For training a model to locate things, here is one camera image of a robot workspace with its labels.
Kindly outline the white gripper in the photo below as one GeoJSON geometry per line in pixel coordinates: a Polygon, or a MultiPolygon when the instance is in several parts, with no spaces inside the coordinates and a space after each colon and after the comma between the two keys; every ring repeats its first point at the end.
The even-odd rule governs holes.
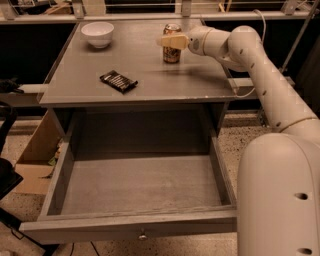
{"type": "Polygon", "coordinates": [[[207,26],[197,26],[191,29],[187,36],[184,34],[163,35],[156,39],[156,43],[162,47],[169,47],[178,50],[188,49],[200,56],[211,56],[210,48],[207,44],[207,37],[212,28],[207,26]]]}

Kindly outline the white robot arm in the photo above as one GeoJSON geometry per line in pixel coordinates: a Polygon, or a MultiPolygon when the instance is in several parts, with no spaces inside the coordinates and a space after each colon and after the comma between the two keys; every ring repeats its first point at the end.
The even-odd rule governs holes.
{"type": "Polygon", "coordinates": [[[239,162],[238,255],[320,256],[320,119],[268,58],[259,34],[198,26],[157,43],[248,73],[272,129],[239,162]]]}

